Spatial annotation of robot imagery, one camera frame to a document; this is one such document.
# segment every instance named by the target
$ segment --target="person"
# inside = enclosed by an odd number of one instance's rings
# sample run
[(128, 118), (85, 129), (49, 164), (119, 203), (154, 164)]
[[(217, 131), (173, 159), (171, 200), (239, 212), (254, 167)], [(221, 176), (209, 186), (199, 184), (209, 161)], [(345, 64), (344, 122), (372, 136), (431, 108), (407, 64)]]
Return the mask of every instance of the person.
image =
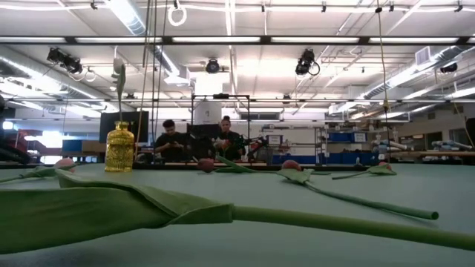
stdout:
[(229, 116), (224, 116), (221, 120), (221, 133), (219, 135), (219, 140), (217, 142), (216, 148), (220, 156), (224, 156), (228, 160), (239, 160), (243, 155), (243, 149), (238, 149), (235, 146), (236, 141), (239, 139), (240, 135), (231, 131), (231, 120)]
[(163, 123), (165, 133), (155, 142), (155, 152), (160, 153), (166, 162), (186, 160), (186, 137), (175, 130), (175, 122), (167, 119)]

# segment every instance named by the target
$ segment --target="tulip stem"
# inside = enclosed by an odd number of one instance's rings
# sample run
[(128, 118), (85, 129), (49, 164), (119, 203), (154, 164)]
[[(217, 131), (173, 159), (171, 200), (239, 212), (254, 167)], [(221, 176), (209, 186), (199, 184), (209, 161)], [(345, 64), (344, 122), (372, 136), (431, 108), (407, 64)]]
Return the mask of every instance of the tulip stem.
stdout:
[(355, 203), (359, 205), (365, 205), (371, 208), (377, 208), (377, 209), (381, 209), (385, 211), (391, 211), (398, 214), (418, 217), (418, 218), (427, 219), (427, 220), (439, 219), (439, 213), (437, 213), (436, 211), (423, 211), (423, 210), (419, 210), (415, 208), (406, 208), (399, 205), (369, 201), (369, 200), (364, 200), (359, 197), (351, 197), (344, 194), (338, 194), (331, 191), (325, 191), (325, 190), (321, 190), (320, 188), (315, 187), (311, 182), (305, 182), (305, 186), (308, 187), (310, 190), (313, 190), (325, 196), (334, 197), (339, 200), (343, 200), (343, 201), (347, 201), (347, 202), (351, 202), (351, 203)]
[(365, 234), (475, 251), (475, 235), (396, 225), (386, 222), (371, 222), (368, 220), (308, 214), (297, 211), (243, 206), (235, 206), (233, 219)]

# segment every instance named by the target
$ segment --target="dark shirt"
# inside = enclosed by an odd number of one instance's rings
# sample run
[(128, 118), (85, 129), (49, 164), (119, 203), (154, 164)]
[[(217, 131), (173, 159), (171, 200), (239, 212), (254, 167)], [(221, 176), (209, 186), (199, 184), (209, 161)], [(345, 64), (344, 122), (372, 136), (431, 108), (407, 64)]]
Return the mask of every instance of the dark shirt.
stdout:
[(231, 145), (226, 150), (226, 153), (224, 153), (223, 149), (219, 148), (217, 152), (220, 154), (220, 156), (224, 156), (226, 159), (229, 159), (229, 160), (240, 159), (240, 154), (238, 152), (239, 148), (237, 148), (235, 145), (239, 137), (240, 137), (240, 134), (235, 133), (233, 131), (229, 131), (227, 133), (221, 132), (219, 135), (219, 138), (222, 140), (229, 140)]
[(164, 158), (166, 162), (179, 162), (186, 160), (186, 135), (183, 133), (175, 132), (173, 135), (163, 133), (155, 142), (155, 148), (164, 146), (166, 143), (173, 144), (174, 142), (177, 142), (178, 144), (185, 147), (183, 149), (167, 148), (161, 152), (162, 158)]

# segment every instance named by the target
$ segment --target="man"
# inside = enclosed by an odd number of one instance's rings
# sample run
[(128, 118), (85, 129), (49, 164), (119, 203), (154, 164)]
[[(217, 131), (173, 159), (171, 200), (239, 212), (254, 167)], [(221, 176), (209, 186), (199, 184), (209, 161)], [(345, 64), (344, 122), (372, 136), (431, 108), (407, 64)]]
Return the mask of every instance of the man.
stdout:
[(179, 162), (186, 159), (186, 137), (175, 130), (175, 122), (167, 119), (163, 123), (165, 133), (155, 142), (155, 152), (160, 153), (166, 162)]

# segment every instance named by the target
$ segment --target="hanging ring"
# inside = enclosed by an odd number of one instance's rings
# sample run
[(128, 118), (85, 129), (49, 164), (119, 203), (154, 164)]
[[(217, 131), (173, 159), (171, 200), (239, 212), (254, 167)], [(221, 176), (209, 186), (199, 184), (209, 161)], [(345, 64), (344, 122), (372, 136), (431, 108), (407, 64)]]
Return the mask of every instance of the hanging ring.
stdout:
[[(173, 12), (177, 10), (180, 10), (182, 12), (181, 20), (179, 20), (178, 22), (173, 20)], [(177, 26), (182, 25), (183, 23), (185, 23), (186, 18), (187, 18), (187, 14), (186, 14), (186, 9), (184, 7), (178, 7), (178, 8), (170, 7), (168, 9), (168, 22), (170, 22), (172, 26), (177, 27)]]

